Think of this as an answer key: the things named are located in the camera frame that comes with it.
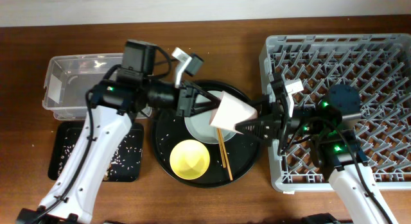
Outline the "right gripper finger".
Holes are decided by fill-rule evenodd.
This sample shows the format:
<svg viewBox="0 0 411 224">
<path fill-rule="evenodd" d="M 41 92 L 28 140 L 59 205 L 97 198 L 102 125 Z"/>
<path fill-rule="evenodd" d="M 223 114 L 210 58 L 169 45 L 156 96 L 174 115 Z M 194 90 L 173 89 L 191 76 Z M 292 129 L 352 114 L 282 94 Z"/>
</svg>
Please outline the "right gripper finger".
<svg viewBox="0 0 411 224">
<path fill-rule="evenodd" d="M 260 117 L 237 123 L 235 130 L 260 143 L 271 144 L 276 130 L 276 122 L 270 117 Z"/>
<path fill-rule="evenodd" d="M 249 105 L 257 109 L 259 112 L 273 112 L 275 101 L 270 95 L 262 95 L 259 99 L 249 101 Z"/>
</svg>

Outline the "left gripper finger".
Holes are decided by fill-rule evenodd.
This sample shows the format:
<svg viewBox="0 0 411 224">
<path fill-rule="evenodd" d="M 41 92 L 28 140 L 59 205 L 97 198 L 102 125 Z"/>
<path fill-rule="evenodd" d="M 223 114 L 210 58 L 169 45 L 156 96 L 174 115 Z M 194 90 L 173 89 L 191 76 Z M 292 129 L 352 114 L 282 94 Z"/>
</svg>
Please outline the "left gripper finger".
<svg viewBox="0 0 411 224">
<path fill-rule="evenodd" d="M 218 97 L 216 97 L 215 95 L 213 95 L 213 94 L 209 93 L 208 91 L 204 90 L 203 88 L 198 86 L 196 83 L 191 82 L 191 86 L 194 90 L 195 97 L 197 97 L 198 95 L 201 95 L 201 96 L 209 99 L 210 102 L 212 102 L 212 103 L 219 104 L 221 102 L 221 100 Z"/>
<path fill-rule="evenodd" d="M 220 100 L 195 103 L 192 109 L 192 114 L 199 115 L 203 112 L 217 109 L 219 105 L 220 105 Z"/>
</svg>

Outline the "pink cup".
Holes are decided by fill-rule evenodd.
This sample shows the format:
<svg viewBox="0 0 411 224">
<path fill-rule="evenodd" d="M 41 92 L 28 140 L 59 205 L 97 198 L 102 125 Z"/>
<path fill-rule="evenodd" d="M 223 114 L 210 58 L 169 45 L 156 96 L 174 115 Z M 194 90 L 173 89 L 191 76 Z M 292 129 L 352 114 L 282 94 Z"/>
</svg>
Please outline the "pink cup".
<svg viewBox="0 0 411 224">
<path fill-rule="evenodd" d="M 217 109 L 212 110 L 209 120 L 209 125 L 212 127 L 240 134 L 235 126 L 258 116 L 258 112 L 254 107 L 228 92 L 222 91 L 218 98 L 220 104 Z"/>
</svg>

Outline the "yellow bowl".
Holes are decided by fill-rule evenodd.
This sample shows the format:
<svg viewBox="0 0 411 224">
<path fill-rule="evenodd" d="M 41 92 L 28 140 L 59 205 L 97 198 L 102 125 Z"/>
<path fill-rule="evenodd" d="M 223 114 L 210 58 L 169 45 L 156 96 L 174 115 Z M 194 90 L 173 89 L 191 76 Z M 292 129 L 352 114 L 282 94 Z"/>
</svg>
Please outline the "yellow bowl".
<svg viewBox="0 0 411 224">
<path fill-rule="evenodd" d="M 204 144 L 188 139 L 179 142 L 170 153 L 171 170 L 181 179 L 194 180 L 206 173 L 210 154 Z"/>
</svg>

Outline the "food scraps pile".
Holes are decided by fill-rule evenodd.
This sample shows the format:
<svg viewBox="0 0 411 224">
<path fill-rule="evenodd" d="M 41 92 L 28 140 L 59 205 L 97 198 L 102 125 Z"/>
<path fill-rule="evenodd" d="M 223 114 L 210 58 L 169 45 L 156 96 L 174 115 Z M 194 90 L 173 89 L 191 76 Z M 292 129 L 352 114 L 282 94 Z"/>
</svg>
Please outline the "food scraps pile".
<svg viewBox="0 0 411 224">
<path fill-rule="evenodd" d="M 110 181 L 117 174 L 117 168 L 122 166 L 122 160 L 119 152 L 119 148 L 116 149 L 112 159 L 109 162 L 109 166 L 104 174 L 103 181 Z"/>
</svg>

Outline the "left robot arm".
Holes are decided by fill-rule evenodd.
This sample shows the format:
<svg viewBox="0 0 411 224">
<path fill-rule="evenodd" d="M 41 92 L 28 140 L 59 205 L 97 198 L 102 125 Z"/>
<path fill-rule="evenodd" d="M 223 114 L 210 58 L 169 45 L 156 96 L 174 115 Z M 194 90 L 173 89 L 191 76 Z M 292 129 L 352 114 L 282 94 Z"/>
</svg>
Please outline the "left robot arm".
<svg viewBox="0 0 411 224">
<path fill-rule="evenodd" d="M 220 105 L 220 99 L 183 80 L 204 63 L 175 48 L 128 40 L 122 62 L 113 65 L 85 94 L 82 132 L 60 176 L 36 210 L 22 209 L 17 223 L 90 223 L 103 177 L 119 144 L 146 106 L 191 117 Z"/>
</svg>

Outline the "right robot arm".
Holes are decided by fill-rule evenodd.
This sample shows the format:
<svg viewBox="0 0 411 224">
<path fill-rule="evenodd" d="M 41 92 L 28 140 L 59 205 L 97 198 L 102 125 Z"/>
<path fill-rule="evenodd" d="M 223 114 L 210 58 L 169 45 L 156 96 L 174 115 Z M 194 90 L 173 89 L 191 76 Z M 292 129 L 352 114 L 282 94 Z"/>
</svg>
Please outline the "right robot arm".
<svg viewBox="0 0 411 224">
<path fill-rule="evenodd" d="M 272 95 L 251 102 L 253 107 L 261 106 L 259 117 L 237 123 L 236 131 L 276 147 L 278 155 L 297 144 L 301 136 L 310 142 L 312 162 L 343 201 L 353 223 L 396 223 L 354 133 L 361 117 L 360 93 L 337 84 L 314 108 L 298 109 L 293 95 L 304 89 L 300 80 L 287 80 L 276 73 L 270 88 Z"/>
</svg>

